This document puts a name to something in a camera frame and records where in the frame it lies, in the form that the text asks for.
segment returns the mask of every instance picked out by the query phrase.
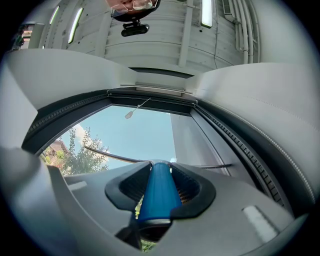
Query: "wall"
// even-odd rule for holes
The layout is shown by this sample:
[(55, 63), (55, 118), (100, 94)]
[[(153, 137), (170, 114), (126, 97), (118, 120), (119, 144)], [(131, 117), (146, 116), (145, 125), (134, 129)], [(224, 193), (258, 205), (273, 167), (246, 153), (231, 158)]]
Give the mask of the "wall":
[(279, 0), (251, 1), (259, 23), (261, 62), (318, 65), (317, 49), (287, 6)]
[(175, 156), (178, 163), (191, 166), (220, 165), (212, 145), (190, 116), (170, 114)]
[(60, 0), (44, 0), (42, 4), (39, 4), (32, 13), (25, 19), (25, 24), (46, 24), (49, 22), (56, 6)]
[(259, 63), (188, 78), (186, 90), (238, 115), (267, 134), (320, 193), (319, 74), (305, 65)]
[(0, 66), (0, 146), (20, 148), (37, 110), (20, 89), (6, 63)]
[(73, 95), (134, 85), (137, 73), (112, 61), (75, 51), (24, 49), (6, 62), (27, 98), (38, 110)]
[(41, 35), (44, 31), (45, 25), (35, 24), (32, 30), (31, 38), (29, 41), (28, 49), (37, 49), (39, 48)]

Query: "eyeglasses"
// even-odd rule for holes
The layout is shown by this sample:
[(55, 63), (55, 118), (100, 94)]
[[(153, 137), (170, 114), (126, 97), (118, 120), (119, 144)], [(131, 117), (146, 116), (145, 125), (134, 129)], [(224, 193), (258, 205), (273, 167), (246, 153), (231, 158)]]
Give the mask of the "eyeglasses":
[(148, 10), (148, 9), (156, 8), (157, 3), (158, 3), (158, 0), (156, 0), (156, 3), (154, 5), (151, 2), (151, 0), (135, 0), (133, 2), (132, 10), (128, 10), (128, 8), (125, 7), (123, 4), (117, 4), (110, 8), (110, 12), (112, 17), (117, 17), (117, 16), (124, 15), (133, 10), (140, 11), (140, 10)]

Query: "car windshield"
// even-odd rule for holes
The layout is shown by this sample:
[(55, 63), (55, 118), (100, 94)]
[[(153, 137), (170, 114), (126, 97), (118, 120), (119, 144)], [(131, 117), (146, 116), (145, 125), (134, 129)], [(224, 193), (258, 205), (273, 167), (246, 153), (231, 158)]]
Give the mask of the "car windshield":
[(84, 148), (138, 160), (166, 160), (188, 165), (217, 165), (214, 149), (191, 116), (110, 106), (84, 119), (42, 154), (63, 175), (99, 172), (129, 165)]

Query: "blue sky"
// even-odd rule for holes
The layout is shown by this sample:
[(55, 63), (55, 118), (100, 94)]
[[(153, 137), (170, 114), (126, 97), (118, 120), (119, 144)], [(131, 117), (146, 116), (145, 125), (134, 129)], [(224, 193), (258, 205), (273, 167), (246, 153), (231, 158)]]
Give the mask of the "blue sky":
[[(125, 115), (133, 108), (110, 106), (88, 117), (75, 126), (75, 149), (79, 150), (84, 130), (90, 127), (91, 137), (96, 136), (102, 145), (109, 147), (111, 154), (140, 159), (160, 159), (170, 161), (176, 157), (170, 114), (146, 109), (134, 111), (130, 119)], [(62, 140), (69, 148), (67, 131)], [(109, 169), (125, 166), (128, 163), (108, 159)]]

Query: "house roof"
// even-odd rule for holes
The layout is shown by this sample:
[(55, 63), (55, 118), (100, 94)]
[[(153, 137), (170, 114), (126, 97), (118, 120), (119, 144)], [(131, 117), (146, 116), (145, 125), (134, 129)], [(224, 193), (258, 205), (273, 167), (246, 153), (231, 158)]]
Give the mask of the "house roof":
[(64, 144), (63, 141), (61, 140), (55, 140), (51, 145), (50, 147), (54, 150), (54, 151), (65, 151), (65, 152), (69, 152), (66, 145)]

